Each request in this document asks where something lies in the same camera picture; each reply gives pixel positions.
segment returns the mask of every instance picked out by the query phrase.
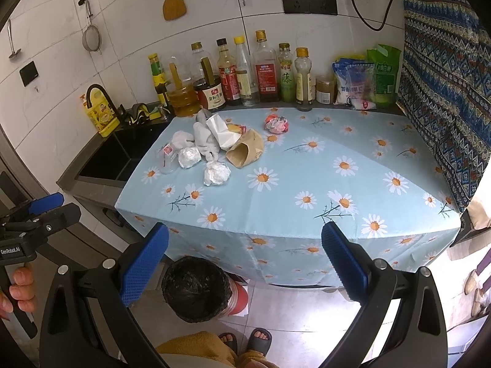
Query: black trash bag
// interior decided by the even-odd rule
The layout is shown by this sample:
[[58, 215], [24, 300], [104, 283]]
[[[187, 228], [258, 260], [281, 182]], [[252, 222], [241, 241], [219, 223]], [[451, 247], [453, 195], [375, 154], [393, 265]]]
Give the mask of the black trash bag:
[[227, 307], [232, 290], [221, 268], [208, 260], [188, 256], [169, 266], [162, 280], [162, 294], [179, 318], [203, 322]]

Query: light blue tablecloth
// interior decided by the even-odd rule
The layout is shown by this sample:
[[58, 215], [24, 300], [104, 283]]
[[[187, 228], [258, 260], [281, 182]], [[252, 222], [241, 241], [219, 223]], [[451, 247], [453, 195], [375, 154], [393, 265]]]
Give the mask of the light blue tablecloth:
[[[272, 112], [290, 130], [273, 135]], [[258, 161], [221, 186], [203, 185], [205, 162], [163, 175], [156, 153], [194, 118], [174, 119], [133, 172], [118, 211], [142, 235], [170, 228], [166, 254], [195, 255], [256, 281], [340, 285], [321, 247], [333, 220], [372, 258], [415, 271], [445, 249], [461, 225], [449, 187], [406, 117], [376, 112], [295, 108], [220, 113], [264, 135]]]

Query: slipper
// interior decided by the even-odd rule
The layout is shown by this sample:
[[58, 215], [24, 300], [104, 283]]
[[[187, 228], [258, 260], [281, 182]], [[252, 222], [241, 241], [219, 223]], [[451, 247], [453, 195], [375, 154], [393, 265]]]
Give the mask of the slipper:
[[[254, 334], [257, 331], [264, 333], [268, 337], [268, 340], [255, 337]], [[256, 328], [250, 333], [249, 342], [247, 343], [247, 350], [258, 351], [260, 353], [263, 353], [263, 356], [266, 356], [269, 348], [271, 347], [271, 341], [272, 336], [269, 331], [264, 328]]]
[[227, 335], [231, 335], [232, 336], [232, 340], [230, 340], [230, 342], [223, 342], [225, 343], [225, 345], [227, 345], [228, 347], [230, 347], [232, 349], [232, 351], [237, 354], [238, 353], [238, 346], [237, 346], [237, 338], [235, 337], [235, 335], [231, 332], [225, 332], [225, 333], [222, 333], [221, 335], [218, 335], [218, 337], [220, 338], [220, 340], [222, 340], [222, 338], [224, 336], [227, 336]]

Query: black sink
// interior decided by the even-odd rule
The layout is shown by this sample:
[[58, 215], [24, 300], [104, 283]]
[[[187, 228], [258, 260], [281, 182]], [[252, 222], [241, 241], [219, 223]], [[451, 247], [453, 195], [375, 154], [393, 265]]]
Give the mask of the black sink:
[[79, 176], [128, 181], [168, 123], [116, 130], [100, 146]]

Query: finger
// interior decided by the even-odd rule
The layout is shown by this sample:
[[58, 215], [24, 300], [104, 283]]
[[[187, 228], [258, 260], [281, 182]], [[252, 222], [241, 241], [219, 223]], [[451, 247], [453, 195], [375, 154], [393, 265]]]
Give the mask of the finger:
[[14, 311], [14, 306], [12, 306], [10, 300], [2, 292], [0, 292], [0, 309], [4, 312]]
[[33, 297], [30, 300], [19, 300], [19, 308], [25, 312], [34, 312], [37, 307], [37, 297]]
[[28, 267], [19, 267], [14, 271], [14, 281], [17, 285], [32, 285], [34, 283], [33, 272]]
[[34, 297], [33, 285], [12, 285], [9, 288], [10, 294], [15, 300], [30, 300]]

